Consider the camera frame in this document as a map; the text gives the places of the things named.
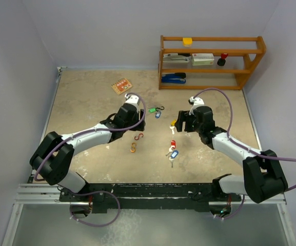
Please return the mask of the yellow key tag with key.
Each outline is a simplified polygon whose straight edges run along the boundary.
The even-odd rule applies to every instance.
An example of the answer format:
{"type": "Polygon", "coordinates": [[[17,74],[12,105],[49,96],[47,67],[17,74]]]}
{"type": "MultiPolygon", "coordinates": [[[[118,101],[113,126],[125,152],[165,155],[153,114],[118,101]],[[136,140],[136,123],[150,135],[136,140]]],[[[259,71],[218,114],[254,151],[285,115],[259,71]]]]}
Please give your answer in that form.
{"type": "Polygon", "coordinates": [[[169,127],[171,129],[172,135],[175,134],[175,123],[176,123],[176,120],[173,120],[169,127]]]}

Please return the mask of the red key tag with key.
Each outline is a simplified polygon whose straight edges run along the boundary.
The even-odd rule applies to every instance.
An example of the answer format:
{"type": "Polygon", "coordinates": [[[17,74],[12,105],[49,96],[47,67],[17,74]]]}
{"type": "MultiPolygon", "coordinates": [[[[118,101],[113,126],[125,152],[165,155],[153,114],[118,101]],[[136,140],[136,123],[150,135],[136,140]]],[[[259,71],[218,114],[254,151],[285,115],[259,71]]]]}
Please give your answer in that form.
{"type": "Polygon", "coordinates": [[[165,156],[168,156],[170,155],[171,153],[173,153],[173,151],[176,149],[176,141],[175,140],[172,140],[170,142],[170,148],[168,149],[168,152],[165,156]]]}

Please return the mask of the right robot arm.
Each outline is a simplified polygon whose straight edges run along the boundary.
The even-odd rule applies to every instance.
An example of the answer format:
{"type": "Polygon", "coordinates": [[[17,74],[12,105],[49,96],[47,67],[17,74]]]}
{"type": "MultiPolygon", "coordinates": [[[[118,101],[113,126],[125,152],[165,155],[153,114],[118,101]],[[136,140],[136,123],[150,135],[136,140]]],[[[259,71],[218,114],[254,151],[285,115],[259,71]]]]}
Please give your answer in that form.
{"type": "Polygon", "coordinates": [[[203,144],[242,166],[243,176],[226,174],[212,181],[211,192],[216,200],[238,194],[261,203],[288,189],[287,179],[274,151],[250,148],[231,138],[225,129],[216,126],[210,107],[179,111],[174,126],[178,132],[197,132],[203,144]]]}

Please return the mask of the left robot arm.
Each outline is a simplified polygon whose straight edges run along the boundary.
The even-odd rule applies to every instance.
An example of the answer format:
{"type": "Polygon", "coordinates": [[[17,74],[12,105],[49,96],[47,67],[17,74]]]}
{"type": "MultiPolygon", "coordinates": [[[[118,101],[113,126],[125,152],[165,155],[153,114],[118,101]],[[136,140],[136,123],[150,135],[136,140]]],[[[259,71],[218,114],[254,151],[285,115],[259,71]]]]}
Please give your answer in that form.
{"type": "Polygon", "coordinates": [[[125,103],[118,112],[81,132],[59,135],[48,133],[32,155],[29,163],[34,181],[46,181],[71,192],[78,201],[89,196],[89,184],[80,174],[70,170],[73,157],[93,147],[120,139],[127,131],[144,131],[146,110],[125,103]]]}

